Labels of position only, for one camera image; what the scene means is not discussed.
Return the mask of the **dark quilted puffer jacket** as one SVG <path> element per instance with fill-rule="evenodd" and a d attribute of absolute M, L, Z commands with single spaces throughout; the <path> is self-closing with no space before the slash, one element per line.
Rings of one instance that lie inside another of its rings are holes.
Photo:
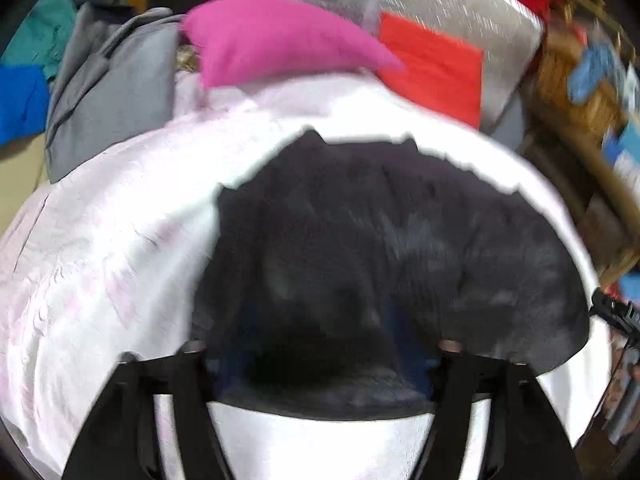
<path fill-rule="evenodd" d="M 540 374 L 588 340 L 585 286 L 548 220 L 413 141 L 307 131 L 216 209 L 191 335 L 221 403 L 413 416 L 433 408 L 442 340 Z"/>

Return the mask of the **white textured bedspread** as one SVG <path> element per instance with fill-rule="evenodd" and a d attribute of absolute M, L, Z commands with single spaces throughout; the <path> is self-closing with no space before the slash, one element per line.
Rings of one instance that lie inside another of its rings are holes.
<path fill-rule="evenodd" d="M 323 139 L 408 136 L 521 192 L 567 244 L 587 292 L 599 283 L 560 196 L 528 162 L 372 75 L 297 76 L 204 91 L 176 75 L 174 121 L 84 162 L 29 197 L 1 239 L 1 417 L 45 479 L 61 478 L 79 428 L 120 352 L 173 354 L 214 240 L 214 193 L 238 184 L 304 127 Z M 610 379 L 608 328 L 539 381 L 570 442 Z M 239 479 L 405 479 L 431 415 L 304 422 L 212 406 Z"/>

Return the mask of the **wooden shelf unit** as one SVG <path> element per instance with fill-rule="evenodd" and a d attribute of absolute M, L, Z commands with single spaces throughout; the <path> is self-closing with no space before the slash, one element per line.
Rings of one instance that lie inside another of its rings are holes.
<path fill-rule="evenodd" d="M 602 151 L 605 135 L 621 132 L 626 114 L 610 82 L 574 105 L 566 80 L 584 50 L 587 26 L 608 35 L 625 67 L 638 67 L 637 49 L 605 0 L 555 0 L 546 19 L 535 70 L 522 87 L 533 122 L 518 151 L 560 193 L 600 284 L 608 287 L 639 261 L 639 207 Z"/>

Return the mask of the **wicker basket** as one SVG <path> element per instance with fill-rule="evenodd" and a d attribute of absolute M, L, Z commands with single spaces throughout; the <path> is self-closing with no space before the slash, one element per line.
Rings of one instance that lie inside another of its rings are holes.
<path fill-rule="evenodd" d="M 571 32 L 550 28 L 536 89 L 544 104 L 601 143 L 608 132 L 623 125 L 624 113 L 608 71 L 594 65 L 597 53 Z"/>

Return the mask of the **light blue cloth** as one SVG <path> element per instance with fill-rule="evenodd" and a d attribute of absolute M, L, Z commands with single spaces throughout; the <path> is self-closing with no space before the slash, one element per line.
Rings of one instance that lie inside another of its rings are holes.
<path fill-rule="evenodd" d="M 585 104 L 603 81 L 618 91 L 620 68 L 617 55 L 609 44 L 590 44 L 582 51 L 579 63 L 567 77 L 567 97 L 572 104 Z"/>

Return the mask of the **red pillow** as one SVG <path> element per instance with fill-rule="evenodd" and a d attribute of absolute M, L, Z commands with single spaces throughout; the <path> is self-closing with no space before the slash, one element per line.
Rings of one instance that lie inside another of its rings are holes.
<path fill-rule="evenodd" d="M 398 96 L 477 129 L 483 51 L 399 15 L 381 14 L 378 40 L 404 64 L 378 71 Z"/>

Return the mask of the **blue garment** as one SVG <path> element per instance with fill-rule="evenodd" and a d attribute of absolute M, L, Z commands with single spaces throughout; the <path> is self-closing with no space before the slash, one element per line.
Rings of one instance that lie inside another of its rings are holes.
<path fill-rule="evenodd" d="M 50 91 L 38 65 L 1 65 L 0 144 L 42 133 Z"/>

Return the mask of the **grey garment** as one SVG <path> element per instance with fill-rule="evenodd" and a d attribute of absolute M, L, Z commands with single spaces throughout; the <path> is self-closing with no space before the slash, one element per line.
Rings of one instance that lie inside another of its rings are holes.
<path fill-rule="evenodd" d="M 122 24 L 85 3 L 56 75 L 46 128 L 49 180 L 174 116 L 179 14 L 155 8 Z"/>

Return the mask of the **silver foil insulation sheet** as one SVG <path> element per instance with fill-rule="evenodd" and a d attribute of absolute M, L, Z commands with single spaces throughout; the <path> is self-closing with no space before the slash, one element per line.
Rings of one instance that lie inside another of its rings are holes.
<path fill-rule="evenodd" d="M 484 52 L 480 126 L 492 130 L 541 44 L 544 25 L 518 0 L 299 0 L 378 31 L 381 12 L 465 40 Z"/>

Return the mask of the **teal garment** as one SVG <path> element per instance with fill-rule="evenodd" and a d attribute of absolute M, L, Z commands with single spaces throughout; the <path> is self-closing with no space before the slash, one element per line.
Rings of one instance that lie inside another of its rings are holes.
<path fill-rule="evenodd" d="M 37 65 L 47 80 L 55 78 L 75 20 L 72 0 L 38 0 L 2 54 L 2 63 Z"/>

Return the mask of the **magenta pillow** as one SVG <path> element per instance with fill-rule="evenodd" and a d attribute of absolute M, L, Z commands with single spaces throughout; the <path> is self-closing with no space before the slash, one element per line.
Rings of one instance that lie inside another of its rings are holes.
<path fill-rule="evenodd" d="M 198 52 L 205 88 L 281 75 L 402 66 L 353 22 L 294 0 L 212 0 L 190 10 L 181 28 Z"/>

